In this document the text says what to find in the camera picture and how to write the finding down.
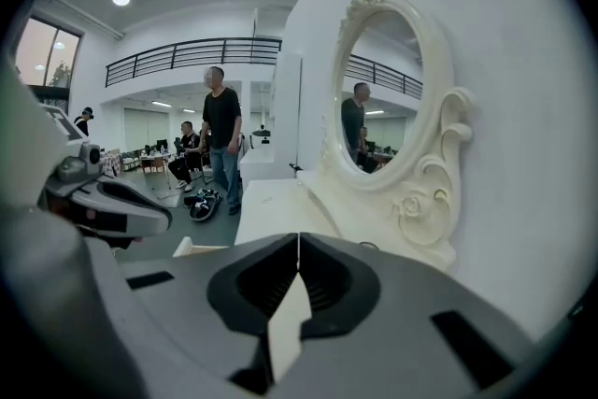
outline black t-shirt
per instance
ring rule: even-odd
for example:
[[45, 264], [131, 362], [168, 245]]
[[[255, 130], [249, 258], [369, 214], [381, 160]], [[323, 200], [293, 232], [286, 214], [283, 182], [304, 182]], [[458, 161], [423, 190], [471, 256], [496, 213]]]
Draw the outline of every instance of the black t-shirt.
[[[183, 135], [180, 144], [184, 149], [196, 149], [199, 147], [199, 135], [196, 132], [191, 132], [188, 135]], [[189, 162], [199, 163], [199, 153], [187, 153], [185, 157]]]
[[360, 131], [363, 127], [363, 106], [357, 107], [352, 98], [345, 100], [340, 108], [343, 130], [352, 150], [359, 148]]
[[223, 149], [233, 139], [235, 120], [241, 116], [236, 92], [225, 88], [220, 95], [210, 93], [204, 102], [204, 121], [212, 130], [212, 148]]
[[75, 118], [75, 126], [79, 128], [81, 132], [85, 134], [85, 136], [89, 136], [89, 132], [87, 131], [87, 122], [83, 117], [76, 117]]

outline tree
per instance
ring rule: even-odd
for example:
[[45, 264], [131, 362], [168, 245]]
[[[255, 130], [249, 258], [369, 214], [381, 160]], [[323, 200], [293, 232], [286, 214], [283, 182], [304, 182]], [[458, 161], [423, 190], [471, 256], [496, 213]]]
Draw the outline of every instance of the tree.
[[66, 65], [64, 62], [60, 62], [60, 64], [56, 67], [56, 71], [52, 76], [52, 80], [48, 82], [50, 87], [68, 87], [68, 84], [71, 79], [71, 68]]

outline gray floor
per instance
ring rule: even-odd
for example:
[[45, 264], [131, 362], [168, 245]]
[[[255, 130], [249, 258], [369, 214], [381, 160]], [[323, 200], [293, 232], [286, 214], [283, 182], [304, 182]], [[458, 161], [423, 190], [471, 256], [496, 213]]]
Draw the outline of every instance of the gray floor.
[[161, 171], [146, 173], [144, 175], [141, 169], [137, 168], [135, 172], [121, 174], [122, 178], [132, 181], [141, 188], [145, 188], [158, 198], [162, 205], [170, 209], [173, 221], [167, 232], [157, 236], [146, 237], [138, 243], [133, 242], [128, 249], [117, 250], [116, 259], [118, 262], [130, 263], [134, 261], [170, 258], [184, 236], [190, 236], [192, 242], [196, 245], [232, 246], [235, 243], [236, 230], [239, 225], [241, 213], [229, 216], [226, 199], [221, 203], [215, 216], [201, 223], [194, 222], [189, 218], [189, 209], [183, 204], [184, 196], [192, 195], [200, 188], [217, 190], [223, 193], [224, 198], [226, 198], [226, 192], [222, 187], [216, 181], [212, 181], [206, 186], [200, 177], [193, 181], [193, 191], [185, 193], [175, 188], [178, 184], [177, 180], [172, 174], [169, 173], [168, 175], [170, 177], [171, 190], [168, 190], [166, 176]]

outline white mirror frame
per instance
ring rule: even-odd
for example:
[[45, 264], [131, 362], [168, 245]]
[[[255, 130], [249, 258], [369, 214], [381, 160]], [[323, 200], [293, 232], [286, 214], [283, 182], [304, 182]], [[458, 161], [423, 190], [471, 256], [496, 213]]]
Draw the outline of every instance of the white mirror frame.
[[[366, 174], [350, 159], [345, 145], [340, 117], [343, 82], [349, 55], [367, 20], [388, 11], [403, 16], [418, 39], [423, 94], [406, 143], [384, 168]], [[410, 242], [430, 247], [448, 239], [461, 206], [459, 144], [472, 137], [462, 115], [473, 107], [474, 99], [466, 89], [454, 86], [449, 45], [435, 21], [406, 0], [352, 0], [338, 35], [332, 87], [335, 101], [324, 118], [320, 171], [352, 189], [384, 196], [398, 212], [397, 233]]]

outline black metal railing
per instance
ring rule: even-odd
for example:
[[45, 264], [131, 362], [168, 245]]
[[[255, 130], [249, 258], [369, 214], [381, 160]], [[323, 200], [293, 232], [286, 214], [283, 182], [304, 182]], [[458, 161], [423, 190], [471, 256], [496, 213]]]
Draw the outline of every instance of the black metal railing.
[[345, 77], [367, 81], [421, 99], [423, 83], [394, 68], [351, 54]]
[[162, 70], [204, 64], [277, 62], [282, 40], [258, 37], [203, 38], [178, 42], [118, 60], [106, 67], [106, 86]]

